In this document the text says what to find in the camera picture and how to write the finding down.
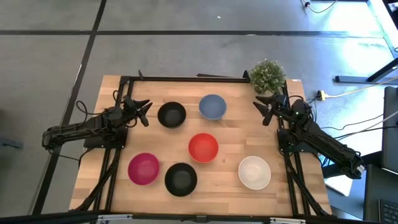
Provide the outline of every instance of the potted plant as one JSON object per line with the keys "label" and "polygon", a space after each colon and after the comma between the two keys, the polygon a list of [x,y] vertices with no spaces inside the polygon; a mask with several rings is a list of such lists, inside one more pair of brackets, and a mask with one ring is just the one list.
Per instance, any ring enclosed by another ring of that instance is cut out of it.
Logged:
{"label": "potted plant", "polygon": [[284,68],[277,61],[265,59],[249,72],[250,82],[259,94],[279,92],[285,83]]}

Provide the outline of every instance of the blue bowl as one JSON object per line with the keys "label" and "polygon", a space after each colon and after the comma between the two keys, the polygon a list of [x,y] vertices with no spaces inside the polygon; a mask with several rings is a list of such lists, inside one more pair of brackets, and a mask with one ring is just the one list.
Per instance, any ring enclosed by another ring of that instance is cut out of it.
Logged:
{"label": "blue bowl", "polygon": [[221,119],[226,111],[225,100],[216,94],[206,95],[200,100],[199,111],[206,119]]}

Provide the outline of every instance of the wooden tabletop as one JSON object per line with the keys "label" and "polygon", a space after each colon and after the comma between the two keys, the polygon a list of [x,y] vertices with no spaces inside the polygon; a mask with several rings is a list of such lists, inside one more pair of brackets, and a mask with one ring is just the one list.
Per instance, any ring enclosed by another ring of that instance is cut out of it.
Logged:
{"label": "wooden tabletop", "polygon": [[[119,81],[120,76],[104,76],[95,112],[114,105],[112,93],[118,89]],[[289,95],[304,97],[300,80],[287,80],[287,88]],[[210,93],[222,96],[228,105],[226,114],[219,121],[209,121],[199,113],[199,101]],[[277,119],[274,117],[267,127],[262,125],[262,116],[252,104],[255,95],[248,83],[134,82],[132,97],[135,100],[150,99],[153,105],[147,114],[149,127],[145,128],[139,122],[128,132],[111,211],[291,216],[285,164],[278,153]],[[185,122],[176,129],[165,128],[157,120],[159,108],[169,101],[181,103],[187,111]],[[189,140],[198,133],[214,135],[220,145],[219,153],[211,163],[197,163],[188,153]],[[160,161],[160,175],[146,186],[133,184],[127,174],[130,160],[141,152],[150,152]],[[84,156],[70,208],[79,206],[97,184],[103,155],[104,149],[94,149]],[[238,166],[247,156],[259,156],[269,164],[271,181],[264,189],[250,190],[239,180]],[[307,188],[323,209],[331,213],[318,159],[312,154],[301,153],[301,160]],[[164,185],[167,169],[177,162],[186,162],[197,172],[197,186],[186,197],[171,195]],[[101,208],[107,190],[103,192]],[[295,192],[302,212],[297,186]]]}

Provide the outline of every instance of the yellow cable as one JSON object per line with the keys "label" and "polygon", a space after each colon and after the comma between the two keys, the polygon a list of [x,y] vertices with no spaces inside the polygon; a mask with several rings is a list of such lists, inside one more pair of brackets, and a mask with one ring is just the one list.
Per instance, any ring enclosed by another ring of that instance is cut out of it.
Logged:
{"label": "yellow cable", "polygon": [[387,83],[387,82],[391,82],[391,81],[393,81],[393,80],[396,80],[397,78],[398,78],[398,77],[394,77],[394,78],[391,78],[391,79],[389,79],[389,80],[387,80],[387,81],[385,81],[385,82],[378,83],[378,84],[376,84],[376,85],[367,86],[367,87],[364,87],[364,88],[360,88],[360,89],[357,89],[357,90],[349,91],[349,92],[342,93],[342,94],[335,95],[335,96],[325,94],[325,98],[336,98],[336,97],[340,97],[340,96],[345,96],[345,95],[348,95],[348,94],[356,93],[356,92],[358,92],[358,91],[365,90],[365,89],[367,89],[367,88],[371,88],[371,87],[375,87],[375,86],[378,86],[378,85],[385,84],[385,83]]}

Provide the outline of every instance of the concrete floor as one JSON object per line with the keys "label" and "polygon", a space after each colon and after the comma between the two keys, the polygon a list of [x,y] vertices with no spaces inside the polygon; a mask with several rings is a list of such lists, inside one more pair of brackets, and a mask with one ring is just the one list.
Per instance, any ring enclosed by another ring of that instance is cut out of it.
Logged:
{"label": "concrete floor", "polygon": [[[0,29],[90,30],[99,4],[100,0],[3,0]],[[322,9],[328,4],[312,6]],[[107,3],[99,29],[380,31],[366,3],[338,2],[323,14],[313,14],[303,10],[299,0],[113,0]],[[40,145],[41,134],[60,122],[87,40],[85,35],[0,35],[0,136],[25,144],[21,150],[0,149],[0,217],[29,213],[48,156]],[[333,77],[368,76],[393,59],[384,39],[377,38],[97,36],[78,100],[92,110],[103,75],[136,75],[141,69],[148,76],[240,77],[264,58],[278,60],[288,78],[302,79],[307,98],[317,90],[334,95],[363,87],[336,84]],[[317,103],[319,125],[342,127],[381,114],[383,89],[378,86]],[[83,115],[74,111],[71,122],[81,119]],[[363,154],[379,151],[381,132],[359,134],[345,142]],[[70,142],[62,154],[78,157],[81,150],[81,141]],[[45,213],[68,209],[76,173],[75,161],[58,161]]]}

